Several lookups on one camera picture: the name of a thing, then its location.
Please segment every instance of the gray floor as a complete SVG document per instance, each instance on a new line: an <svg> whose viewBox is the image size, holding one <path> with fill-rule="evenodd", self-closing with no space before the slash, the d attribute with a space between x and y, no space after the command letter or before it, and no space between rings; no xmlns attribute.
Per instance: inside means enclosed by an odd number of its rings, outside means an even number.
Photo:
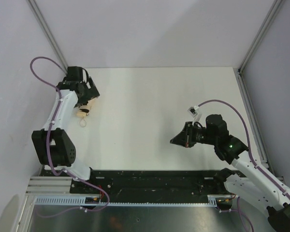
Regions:
<svg viewBox="0 0 290 232"><path fill-rule="evenodd" d="M36 206L52 215L70 206ZM274 232L259 211L242 201L255 232ZM33 215L29 232L244 232L237 213L205 207L107 207L101 212L72 210L54 218Z"/></svg>

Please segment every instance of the white tabletop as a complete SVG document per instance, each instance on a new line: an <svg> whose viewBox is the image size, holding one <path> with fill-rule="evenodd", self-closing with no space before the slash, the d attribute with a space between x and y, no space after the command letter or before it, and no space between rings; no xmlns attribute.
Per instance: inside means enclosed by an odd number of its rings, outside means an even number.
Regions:
<svg viewBox="0 0 290 232"><path fill-rule="evenodd" d="M246 121L251 149L260 159L231 67L87 69L100 97L80 127L75 114L68 135L76 154L93 169L103 170L220 170L229 166L213 146L183 148L170 144L186 121L190 106L210 99L232 104ZM221 114L230 134L247 144L237 114L221 103L201 107L200 122Z"/></svg>

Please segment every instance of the white table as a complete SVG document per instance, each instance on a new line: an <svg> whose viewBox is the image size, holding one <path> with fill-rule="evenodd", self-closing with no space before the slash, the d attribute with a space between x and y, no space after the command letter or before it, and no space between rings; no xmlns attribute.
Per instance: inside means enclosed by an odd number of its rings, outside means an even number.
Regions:
<svg viewBox="0 0 290 232"><path fill-rule="evenodd" d="M260 159L231 67L87 69L101 96L87 126L73 114L68 135L77 156L93 169L104 170L220 170L209 145L183 148L169 143L192 117L190 106L210 99L232 104L244 117L252 152ZM201 123L209 114L221 114L230 134L247 144L237 114L221 103L201 107Z"/></svg>

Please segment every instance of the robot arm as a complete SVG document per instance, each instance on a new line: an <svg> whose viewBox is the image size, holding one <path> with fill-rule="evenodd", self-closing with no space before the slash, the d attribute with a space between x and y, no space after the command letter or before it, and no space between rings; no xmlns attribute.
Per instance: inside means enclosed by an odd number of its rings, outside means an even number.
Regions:
<svg viewBox="0 0 290 232"><path fill-rule="evenodd" d="M57 92L55 104L47 122L42 130L35 130L31 136L39 161L47 169L49 162L46 151L46 134L50 123L52 123L50 152L55 170L65 169L83 180L89 179L90 168L77 158L75 146L67 135L66 129L73 109L87 105L91 99L100 95L91 77L87 72L86 74L87 78L84 81L83 68L68 67L67 76L57 85L61 93L61 99L59 99ZM61 104L57 109L58 101L61 101Z"/></svg>
<svg viewBox="0 0 290 232"><path fill-rule="evenodd" d="M268 217L269 223L277 232L290 232L290 199L286 196L290 195L290 188L260 162L255 160L258 168L253 165L248 155L248 147L229 134L221 115L209 115L206 118L206 128L198 122L186 122L183 130L170 143L183 147L193 147L196 143L213 145L216 155L221 160L227 161L246 176L241 178L235 172L224 169L217 173L216 180L223 184L227 191L259 209ZM282 192L260 169L286 191Z"/></svg>

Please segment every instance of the white wall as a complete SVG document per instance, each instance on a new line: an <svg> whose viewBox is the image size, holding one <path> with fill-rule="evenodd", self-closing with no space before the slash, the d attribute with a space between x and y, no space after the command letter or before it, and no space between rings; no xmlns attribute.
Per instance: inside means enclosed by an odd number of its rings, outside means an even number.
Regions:
<svg viewBox="0 0 290 232"><path fill-rule="evenodd" d="M244 72L270 159L290 185L290 0Z"/></svg>
<svg viewBox="0 0 290 232"><path fill-rule="evenodd" d="M38 0L84 67L238 67L274 0Z"/></svg>
<svg viewBox="0 0 290 232"><path fill-rule="evenodd" d="M31 74L29 63L38 55L55 58L28 4L0 1L0 231L10 231L29 177L39 168L31 133L46 121L54 91ZM56 83L62 73L47 61L35 69Z"/></svg>

